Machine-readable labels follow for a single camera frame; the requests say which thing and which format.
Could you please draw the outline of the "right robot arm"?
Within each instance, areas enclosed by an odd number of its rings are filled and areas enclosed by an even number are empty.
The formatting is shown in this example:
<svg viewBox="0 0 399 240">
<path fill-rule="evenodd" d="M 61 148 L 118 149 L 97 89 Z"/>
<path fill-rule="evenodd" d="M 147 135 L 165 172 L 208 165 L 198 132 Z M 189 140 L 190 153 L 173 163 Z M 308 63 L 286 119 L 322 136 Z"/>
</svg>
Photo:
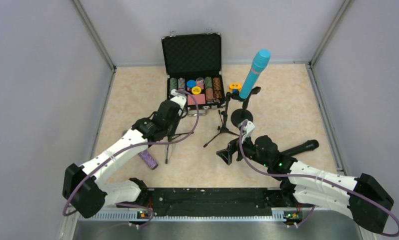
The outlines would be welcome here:
<svg viewBox="0 0 399 240">
<path fill-rule="evenodd" d="M 267 135 L 252 141 L 247 137 L 242 144 L 238 139 L 230 141 L 216 155 L 230 165 L 233 154 L 237 161 L 247 158 L 267 168 L 266 173 L 280 181 L 284 198 L 295 204 L 309 204 L 341 213 L 354 220 L 362 228 L 383 235 L 394 200 L 371 175 L 359 177 L 334 174 L 311 167 L 295 158 L 302 152 L 319 146 L 309 140 L 285 151 Z"/>
</svg>

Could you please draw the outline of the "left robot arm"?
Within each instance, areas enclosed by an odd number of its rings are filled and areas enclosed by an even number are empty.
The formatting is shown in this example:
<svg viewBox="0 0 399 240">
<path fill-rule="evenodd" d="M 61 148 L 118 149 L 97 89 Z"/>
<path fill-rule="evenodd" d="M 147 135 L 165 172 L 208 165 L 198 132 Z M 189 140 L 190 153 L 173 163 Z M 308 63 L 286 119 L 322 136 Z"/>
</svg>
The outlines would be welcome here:
<svg viewBox="0 0 399 240">
<path fill-rule="evenodd" d="M 139 181 L 108 183 L 107 180 L 126 162 L 174 133 L 187 104 L 184 95 L 163 101 L 153 117 L 138 119 L 112 146 L 80 165 L 69 165 L 64 173 L 62 195 L 66 199 L 63 215 L 72 206 L 84 218 L 90 218 L 103 207 L 135 202 L 141 194 Z"/>
</svg>

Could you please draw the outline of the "black shock mount tripod stand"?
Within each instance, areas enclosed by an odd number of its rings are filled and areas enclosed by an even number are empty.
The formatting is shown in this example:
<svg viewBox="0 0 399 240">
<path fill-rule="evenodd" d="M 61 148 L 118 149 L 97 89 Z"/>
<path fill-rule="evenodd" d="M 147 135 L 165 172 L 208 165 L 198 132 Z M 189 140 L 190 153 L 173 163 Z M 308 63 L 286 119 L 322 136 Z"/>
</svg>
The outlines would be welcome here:
<svg viewBox="0 0 399 240">
<path fill-rule="evenodd" d="M 178 124 L 180 123 L 181 119 L 185 118 L 189 113 L 189 108 L 185 107 L 182 110 L 181 116 L 176 116 L 175 114 L 171 115 L 170 117 L 167 117 L 165 119 L 168 130 L 167 130 L 167 142 L 171 143 L 172 141 L 174 141 L 176 138 L 183 136 L 183 135 L 189 135 L 189 134 L 193 134 L 194 131 L 190 130 L 188 132 L 182 132 L 182 133 L 176 133 L 176 129 Z"/>
</svg>

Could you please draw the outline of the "blue microphone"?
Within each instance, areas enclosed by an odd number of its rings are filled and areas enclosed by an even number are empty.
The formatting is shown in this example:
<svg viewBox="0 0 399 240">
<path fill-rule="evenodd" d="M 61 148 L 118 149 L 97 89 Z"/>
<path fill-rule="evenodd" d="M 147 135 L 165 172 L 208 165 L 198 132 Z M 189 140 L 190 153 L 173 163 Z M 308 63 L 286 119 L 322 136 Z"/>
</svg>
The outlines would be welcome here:
<svg viewBox="0 0 399 240">
<path fill-rule="evenodd" d="M 239 92 L 241 99 L 246 99 L 251 93 L 260 74 L 268 66 L 271 58 L 271 52 L 268 49 L 260 49 L 254 56 L 250 70 Z"/>
</svg>

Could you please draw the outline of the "black tripod stand with clip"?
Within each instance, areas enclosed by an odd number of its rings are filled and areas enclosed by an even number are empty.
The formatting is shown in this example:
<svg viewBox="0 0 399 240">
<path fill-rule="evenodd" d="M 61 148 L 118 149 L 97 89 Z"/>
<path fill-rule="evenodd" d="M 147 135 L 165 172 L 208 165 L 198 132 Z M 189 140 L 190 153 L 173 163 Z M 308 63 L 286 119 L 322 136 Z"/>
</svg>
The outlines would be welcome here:
<svg viewBox="0 0 399 240">
<path fill-rule="evenodd" d="M 239 136 L 238 134 L 236 134 L 235 132 L 233 132 L 233 131 L 230 131 L 229 129 L 228 129 L 228 127 L 227 127 L 227 123 L 228 123 L 228 109 L 229 109 L 229 102 L 231 101 L 231 99 L 232 99 L 232 93 L 231 92 L 227 92 L 226 94 L 225 94 L 225 98 L 224 98 L 224 100 L 225 100 L 225 106 L 224 106 L 224 110 L 223 111 L 218 111 L 218 113 L 219 113 L 219 117 L 220 117 L 220 120 L 221 120 L 221 126 L 218 126 L 217 127 L 217 130 L 218 130 L 218 133 L 212 138 L 212 139 L 210 139 L 207 143 L 205 143 L 204 145 L 203 145 L 203 147 L 204 148 L 206 148 L 217 136 L 219 136 L 220 134 L 230 134 L 230 135 L 233 135 L 233 136 Z"/>
</svg>

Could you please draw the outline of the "purple glitter microphone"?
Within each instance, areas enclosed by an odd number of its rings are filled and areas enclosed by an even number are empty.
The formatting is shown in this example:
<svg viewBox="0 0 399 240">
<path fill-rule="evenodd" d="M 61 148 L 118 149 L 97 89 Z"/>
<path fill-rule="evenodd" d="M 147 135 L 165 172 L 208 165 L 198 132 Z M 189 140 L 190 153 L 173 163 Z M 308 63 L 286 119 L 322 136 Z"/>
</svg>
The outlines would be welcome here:
<svg viewBox="0 0 399 240">
<path fill-rule="evenodd" d="M 140 131 L 132 129 L 125 130 L 122 134 L 122 140 L 125 140 L 125 149 L 131 147 L 119 155 L 122 159 L 128 161 L 132 157 L 138 156 L 151 170 L 158 167 L 158 162 L 148 152 L 149 145 L 146 143 L 149 141 L 143 137 Z"/>
</svg>

